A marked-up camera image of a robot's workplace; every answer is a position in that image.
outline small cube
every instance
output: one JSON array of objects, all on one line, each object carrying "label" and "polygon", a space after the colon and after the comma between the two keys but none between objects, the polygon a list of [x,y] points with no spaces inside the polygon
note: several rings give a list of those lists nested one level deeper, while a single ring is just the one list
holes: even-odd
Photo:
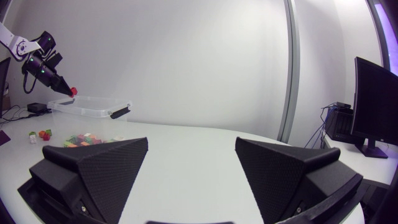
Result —
[{"label": "small cube", "polygon": [[70,141],[65,141],[65,142],[63,143],[63,146],[64,146],[64,147],[69,147],[71,144],[72,144],[72,143],[71,143]]},{"label": "small cube", "polygon": [[50,135],[47,134],[47,133],[45,133],[45,134],[43,135],[43,140],[44,140],[44,141],[49,141],[49,140],[50,140]]},{"label": "small cube", "polygon": [[46,132],[49,136],[52,136],[51,129],[45,130],[45,132]]},{"label": "small cube", "polygon": [[77,141],[78,141],[78,142],[82,142],[82,141],[84,141],[84,140],[85,140],[85,136],[84,136],[84,135],[79,134],[79,135],[77,136]]},{"label": "small cube", "polygon": [[40,138],[43,138],[44,134],[46,134],[45,131],[39,131],[39,137]]},{"label": "small cube", "polygon": [[115,141],[123,141],[124,137],[116,136],[116,137],[113,138],[113,140],[115,140]]},{"label": "small cube", "polygon": [[87,142],[88,144],[92,144],[93,143],[93,139],[90,137],[86,137],[85,138],[85,142]]},{"label": "small cube", "polygon": [[94,144],[101,144],[102,143],[102,140],[100,140],[100,139],[94,139]]},{"label": "small cube", "polygon": [[87,142],[81,142],[80,143],[82,146],[89,146],[90,144],[88,144]]},{"label": "small cube", "polygon": [[70,137],[67,139],[67,142],[72,143],[72,144],[75,144],[75,143],[76,143],[76,138],[73,137],[73,136],[70,136]]},{"label": "small cube", "polygon": [[29,140],[30,140],[30,143],[31,143],[31,144],[36,144],[36,143],[37,143],[37,142],[36,142],[36,135],[31,134],[31,135],[29,136]]}]

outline desk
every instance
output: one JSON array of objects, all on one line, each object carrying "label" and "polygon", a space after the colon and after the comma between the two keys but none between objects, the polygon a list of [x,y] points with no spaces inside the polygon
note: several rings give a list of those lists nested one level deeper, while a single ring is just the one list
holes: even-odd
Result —
[{"label": "desk", "polygon": [[364,179],[390,185],[397,169],[398,146],[376,142],[376,146],[383,150],[388,156],[387,159],[379,159],[366,157],[355,145],[331,140],[328,135],[325,136],[325,143],[327,147],[339,148],[341,151],[339,160],[361,174]]},{"label": "desk", "polygon": [[[43,129],[53,130],[51,140],[29,144],[28,133]],[[29,168],[43,159],[42,147],[59,146],[65,136],[57,136],[50,114],[5,124],[3,130],[11,141],[0,146],[0,197],[16,223],[38,223],[17,188],[30,178]],[[263,222],[234,144],[237,136],[277,141],[213,128],[128,123],[127,130],[127,139],[146,136],[149,151],[120,223]],[[358,207],[354,213],[363,220]]]}]

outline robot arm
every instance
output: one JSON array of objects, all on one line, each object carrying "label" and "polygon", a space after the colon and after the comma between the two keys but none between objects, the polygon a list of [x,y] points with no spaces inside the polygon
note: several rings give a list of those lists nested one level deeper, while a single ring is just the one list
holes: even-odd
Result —
[{"label": "robot arm", "polygon": [[12,34],[3,24],[0,24],[0,41],[18,62],[21,62],[29,52],[41,49],[37,42]]},{"label": "robot arm", "polygon": [[26,81],[28,72],[35,79],[42,82],[45,86],[50,86],[52,90],[73,97],[77,94],[76,88],[69,88],[63,77],[57,75],[55,66],[61,61],[62,56],[52,51],[55,47],[53,37],[46,31],[33,40],[12,34],[2,23],[0,23],[0,41],[11,52],[12,56],[20,62],[28,58],[22,66],[22,74],[24,74],[24,91],[29,94],[32,89],[26,90]]}]

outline transparent plastic bin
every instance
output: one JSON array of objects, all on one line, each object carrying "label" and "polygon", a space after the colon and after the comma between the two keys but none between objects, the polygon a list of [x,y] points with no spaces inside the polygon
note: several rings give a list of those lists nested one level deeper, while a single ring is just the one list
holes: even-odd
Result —
[{"label": "transparent plastic bin", "polygon": [[50,101],[56,130],[62,136],[62,146],[72,136],[90,133],[103,141],[122,140],[126,134],[127,115],[132,103],[129,100],[75,96]]}]

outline monitor stand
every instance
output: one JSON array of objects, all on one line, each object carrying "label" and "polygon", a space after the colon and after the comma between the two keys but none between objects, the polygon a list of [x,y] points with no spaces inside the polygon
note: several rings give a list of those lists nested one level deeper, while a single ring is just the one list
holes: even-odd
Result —
[{"label": "monitor stand", "polygon": [[387,159],[388,156],[379,147],[376,147],[376,141],[368,139],[368,145],[355,145],[366,157]]}]

